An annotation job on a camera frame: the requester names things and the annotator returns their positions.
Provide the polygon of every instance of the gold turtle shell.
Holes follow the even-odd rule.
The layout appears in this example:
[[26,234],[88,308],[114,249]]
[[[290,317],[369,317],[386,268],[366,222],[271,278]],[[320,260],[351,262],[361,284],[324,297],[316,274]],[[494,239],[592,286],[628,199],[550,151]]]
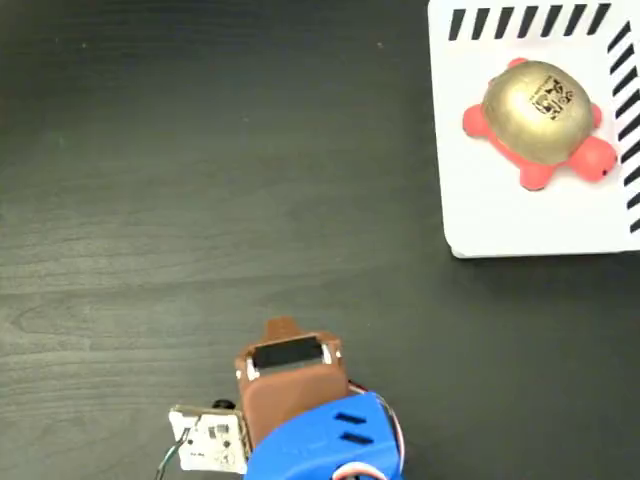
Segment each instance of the gold turtle shell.
[[589,96],[568,73],[526,61],[491,80],[482,102],[498,139],[525,159],[564,162],[593,129]]

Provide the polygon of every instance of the white board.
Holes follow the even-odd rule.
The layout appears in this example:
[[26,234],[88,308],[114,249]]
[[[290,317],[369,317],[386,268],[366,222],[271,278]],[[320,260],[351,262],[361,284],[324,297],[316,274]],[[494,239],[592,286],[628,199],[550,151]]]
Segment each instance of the white board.
[[[640,4],[432,0],[428,21],[444,231],[454,255],[640,250]],[[464,111],[517,57],[559,66],[600,106],[594,135],[619,157],[601,182],[559,169],[547,188],[527,191],[515,165],[464,133]]]

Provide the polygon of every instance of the red turtle head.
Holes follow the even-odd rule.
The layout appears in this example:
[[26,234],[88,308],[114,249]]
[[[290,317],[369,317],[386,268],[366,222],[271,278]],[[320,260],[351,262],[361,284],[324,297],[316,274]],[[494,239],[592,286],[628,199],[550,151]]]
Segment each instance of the red turtle head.
[[509,62],[508,68],[513,68],[516,65],[520,65],[521,63],[528,62],[529,60],[524,57],[514,58]]
[[571,155],[569,165],[588,182],[597,182],[605,177],[617,163],[614,148],[597,137],[588,137]]

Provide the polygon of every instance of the brown plastic part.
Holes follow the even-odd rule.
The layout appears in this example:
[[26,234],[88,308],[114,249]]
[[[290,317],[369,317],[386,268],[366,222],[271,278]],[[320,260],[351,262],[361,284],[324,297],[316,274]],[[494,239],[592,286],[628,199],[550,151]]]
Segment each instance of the brown plastic part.
[[[253,381],[247,376],[247,358],[257,347],[313,336],[327,345],[331,364],[315,364],[283,372],[266,373]],[[291,317],[267,321],[263,339],[247,346],[235,359],[240,372],[238,388],[255,448],[271,431],[293,417],[349,394],[349,380],[338,356],[342,342],[328,332],[303,332]]]

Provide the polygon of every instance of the black cable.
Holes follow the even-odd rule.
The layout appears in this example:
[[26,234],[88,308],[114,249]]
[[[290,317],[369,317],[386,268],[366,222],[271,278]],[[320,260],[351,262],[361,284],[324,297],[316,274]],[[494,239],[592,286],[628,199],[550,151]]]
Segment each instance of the black cable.
[[189,436],[189,432],[190,431],[191,431],[191,428],[185,428],[182,431],[182,435],[180,435],[180,438],[178,440],[176,440],[176,443],[174,443],[167,450],[167,452],[164,454],[164,458],[160,462],[160,465],[158,465],[158,469],[156,470],[156,476],[153,477],[153,480],[162,480],[164,478],[164,472],[165,472],[165,470],[167,468],[167,465],[169,464],[171,459],[175,456],[177,451],[180,450],[180,447],[182,445],[184,445],[184,442],[187,441],[187,437]]

